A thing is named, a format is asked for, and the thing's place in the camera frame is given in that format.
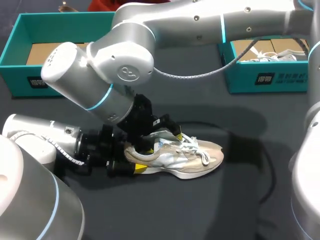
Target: shoe box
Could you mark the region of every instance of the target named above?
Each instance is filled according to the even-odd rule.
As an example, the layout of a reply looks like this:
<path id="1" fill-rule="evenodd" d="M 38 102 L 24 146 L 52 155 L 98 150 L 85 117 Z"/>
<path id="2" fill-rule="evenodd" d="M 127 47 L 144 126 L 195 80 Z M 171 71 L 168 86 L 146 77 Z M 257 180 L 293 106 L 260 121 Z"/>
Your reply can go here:
<path id="1" fill-rule="evenodd" d="M 301 39 L 309 49 L 305 39 Z M 241 54 L 252 39 L 219 44 L 222 65 L 230 63 Z M 261 53 L 281 53 L 285 50 L 303 52 L 292 38 L 273 36 L 263 38 L 254 47 Z M 308 59 L 297 61 L 253 62 L 257 56 L 248 51 L 236 64 L 224 71 L 228 91 L 241 93 L 306 92 L 308 88 Z"/>
<path id="2" fill-rule="evenodd" d="M 0 57 L 0 81 L 14 98 L 61 97 L 41 79 L 43 63 L 61 43 L 85 47 L 103 37 L 113 17 L 114 12 L 21 13 Z"/>

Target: shoelace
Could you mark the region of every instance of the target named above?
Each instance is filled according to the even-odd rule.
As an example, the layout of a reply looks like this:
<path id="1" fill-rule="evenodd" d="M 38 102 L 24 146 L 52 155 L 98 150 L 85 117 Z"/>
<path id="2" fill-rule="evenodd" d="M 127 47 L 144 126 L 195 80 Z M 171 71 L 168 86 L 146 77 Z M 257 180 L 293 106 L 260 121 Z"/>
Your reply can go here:
<path id="1" fill-rule="evenodd" d="M 210 163 L 210 155 L 199 148 L 196 137 L 189 137 L 182 133 L 182 141 L 180 142 L 180 149 L 176 150 L 177 153 L 194 153 L 201 156 L 201 161 L 204 166 Z"/>
<path id="2" fill-rule="evenodd" d="M 254 46 L 251 47 L 250 50 L 256 55 L 257 59 L 251 59 L 249 61 L 243 61 L 243 62 L 297 61 L 297 58 L 292 54 L 288 54 L 283 57 L 278 57 L 278 54 L 275 52 L 265 52 L 265 53 L 262 53 L 261 51 L 258 52 L 258 50 Z"/>

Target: shoe sole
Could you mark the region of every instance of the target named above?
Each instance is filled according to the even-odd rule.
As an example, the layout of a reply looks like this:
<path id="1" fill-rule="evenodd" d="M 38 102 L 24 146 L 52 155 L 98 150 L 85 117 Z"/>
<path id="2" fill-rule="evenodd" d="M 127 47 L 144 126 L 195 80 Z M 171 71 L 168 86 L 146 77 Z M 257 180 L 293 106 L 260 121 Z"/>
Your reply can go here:
<path id="1" fill-rule="evenodd" d="M 206 175 L 206 174 L 212 172 L 217 167 L 219 167 L 221 163 L 222 162 L 220 162 L 214 168 L 208 169 L 206 171 L 193 172 L 193 173 L 180 172 L 180 171 L 177 171 L 177 170 L 171 170 L 171 169 L 167 169 L 167 168 L 164 168 L 164 167 L 148 167 L 141 174 L 155 174 L 155 173 L 159 173 L 159 172 L 165 172 L 165 173 L 173 174 L 179 179 L 195 179 L 195 178 L 199 178 L 199 177 L 201 177 L 203 175 Z"/>

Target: white sneaker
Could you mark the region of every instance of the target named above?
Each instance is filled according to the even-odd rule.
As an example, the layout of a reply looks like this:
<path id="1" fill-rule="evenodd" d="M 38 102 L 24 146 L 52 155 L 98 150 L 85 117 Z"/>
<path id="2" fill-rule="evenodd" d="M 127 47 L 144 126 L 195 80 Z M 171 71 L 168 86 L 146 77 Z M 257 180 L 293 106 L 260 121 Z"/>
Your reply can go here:
<path id="1" fill-rule="evenodd" d="M 218 144 L 185 134 L 182 134 L 182 141 L 168 131 L 155 132 L 147 138 L 154 141 L 152 154 L 140 154 L 130 143 L 124 148 L 128 161 L 148 166 L 142 174 L 168 172 L 180 179 L 193 179 L 210 173 L 224 159 Z"/>
<path id="2" fill-rule="evenodd" d="M 244 60 L 242 62 L 296 62 L 305 61 L 308 59 L 303 51 L 293 51 L 287 49 L 280 53 L 262 53 L 258 52 L 254 46 L 250 50 L 257 56 L 257 59 Z"/>

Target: dark gray tabletop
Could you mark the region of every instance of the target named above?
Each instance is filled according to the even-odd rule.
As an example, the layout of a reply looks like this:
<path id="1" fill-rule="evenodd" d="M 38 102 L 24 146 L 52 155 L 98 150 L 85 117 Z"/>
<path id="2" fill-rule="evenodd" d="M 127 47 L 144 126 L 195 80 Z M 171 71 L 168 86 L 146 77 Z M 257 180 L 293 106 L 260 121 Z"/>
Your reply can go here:
<path id="1" fill-rule="evenodd" d="M 90 0 L 66 0 L 85 11 Z M 57 12 L 60 0 L 0 1 L 0 53 L 18 13 Z M 221 66 L 215 45 L 167 49 L 156 53 L 156 66 L 168 73 L 194 75 Z M 85 240 L 292 240 L 291 176 L 288 162 L 304 137 L 305 94 L 230 95 L 223 74 L 196 80 L 154 75 L 135 88 L 157 115 L 168 113 L 182 130 L 222 145 L 225 161 L 204 177 L 179 180 L 157 173 L 109 179 L 103 169 L 92 176 L 67 172 L 66 183 L 80 198 L 86 216 Z M 102 122 L 66 99 L 12 99 L 0 81 L 0 126 L 10 114 L 23 114 L 99 129 Z M 272 195 L 259 204 L 272 185 Z"/>

